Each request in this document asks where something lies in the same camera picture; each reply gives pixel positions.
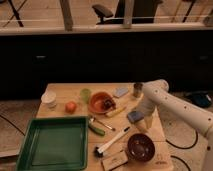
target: wooden table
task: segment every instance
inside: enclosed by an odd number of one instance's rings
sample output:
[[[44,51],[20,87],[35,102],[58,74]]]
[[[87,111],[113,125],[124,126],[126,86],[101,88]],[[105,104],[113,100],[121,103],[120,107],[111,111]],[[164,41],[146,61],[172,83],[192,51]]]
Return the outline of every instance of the wooden table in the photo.
[[[49,84],[47,86],[47,90],[52,90],[57,94],[57,106],[53,109],[49,109],[46,105],[41,104],[39,111],[37,113],[37,118],[47,118],[47,117],[71,117],[71,116],[82,116],[88,115],[90,112],[87,109],[87,105],[80,98],[80,91],[84,88],[88,88],[91,90],[92,94],[105,91],[110,95],[113,94],[115,89],[120,86],[126,86],[129,89],[129,92],[123,97],[116,99],[117,107],[126,106],[125,111],[117,114],[112,118],[108,118],[104,115],[94,114],[98,119],[111,125],[116,128],[116,131],[113,132],[99,123],[94,123],[95,126],[104,129],[106,135],[104,137],[100,137],[89,130],[88,135],[88,164],[85,170],[87,171],[101,171],[103,167],[101,165],[100,158],[96,158],[93,155],[93,150],[97,144],[102,144],[111,140],[119,131],[130,126],[130,131],[127,135],[122,137],[118,142],[113,144],[108,149],[108,156],[121,151],[122,149],[126,149],[127,141],[131,135],[134,133],[139,133],[139,130],[135,125],[131,125],[128,121],[126,115],[130,112],[139,102],[141,98],[134,98],[132,96],[132,83],[102,83],[102,84]],[[74,114],[69,114],[65,111],[65,104],[69,101],[75,101],[78,105]],[[153,114],[153,123],[152,127],[146,132],[146,134],[154,141],[156,152],[153,159],[147,163],[137,162],[131,158],[129,158],[128,164],[119,167],[117,170],[120,171],[129,171],[129,170],[155,170],[155,171],[169,171],[173,170],[173,164],[171,161],[170,153],[168,151],[167,143],[165,142],[165,135],[162,129],[162,125],[160,122],[160,118],[158,116],[157,110]],[[140,121],[138,124],[140,126],[144,126],[144,121]]]

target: green vegetable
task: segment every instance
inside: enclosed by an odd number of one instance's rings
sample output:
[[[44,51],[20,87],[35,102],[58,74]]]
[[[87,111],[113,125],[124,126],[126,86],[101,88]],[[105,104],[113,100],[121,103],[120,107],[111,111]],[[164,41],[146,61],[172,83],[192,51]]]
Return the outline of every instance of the green vegetable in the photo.
[[[104,136],[105,135],[105,131],[104,130],[93,126],[91,123],[89,123],[89,128],[90,128],[91,131],[93,131],[94,133],[96,133],[96,134],[98,134],[100,136]]]

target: green object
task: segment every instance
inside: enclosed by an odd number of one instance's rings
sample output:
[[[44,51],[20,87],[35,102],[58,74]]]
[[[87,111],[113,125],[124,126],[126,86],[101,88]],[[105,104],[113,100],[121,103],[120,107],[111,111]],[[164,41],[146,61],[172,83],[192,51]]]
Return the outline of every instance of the green object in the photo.
[[[91,96],[91,91],[87,88],[84,88],[81,90],[80,92],[80,96],[81,96],[81,99],[86,103],[88,104],[89,103],[89,99],[90,99],[90,96]]]
[[[95,126],[93,126],[91,123],[89,123],[89,128],[91,129],[91,131],[93,131],[94,133],[100,135],[100,136],[104,136],[105,135],[105,131],[97,128]]]
[[[27,129],[17,171],[73,171],[87,166],[88,118],[33,119]]]

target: paper cup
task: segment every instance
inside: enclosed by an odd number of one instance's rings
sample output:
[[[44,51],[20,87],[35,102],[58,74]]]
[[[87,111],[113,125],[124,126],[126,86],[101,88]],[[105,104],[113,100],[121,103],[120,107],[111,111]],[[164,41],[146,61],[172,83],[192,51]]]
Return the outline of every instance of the paper cup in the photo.
[[[56,93],[53,91],[46,91],[42,96],[41,96],[41,101],[47,107],[53,108],[56,106]]]

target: red tomato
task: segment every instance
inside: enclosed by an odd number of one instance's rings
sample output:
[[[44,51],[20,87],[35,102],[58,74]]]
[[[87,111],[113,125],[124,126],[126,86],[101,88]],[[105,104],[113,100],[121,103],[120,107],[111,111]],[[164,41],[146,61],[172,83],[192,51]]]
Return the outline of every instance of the red tomato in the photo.
[[[69,113],[75,112],[75,109],[77,108],[77,104],[74,101],[70,101],[66,104],[65,109]]]

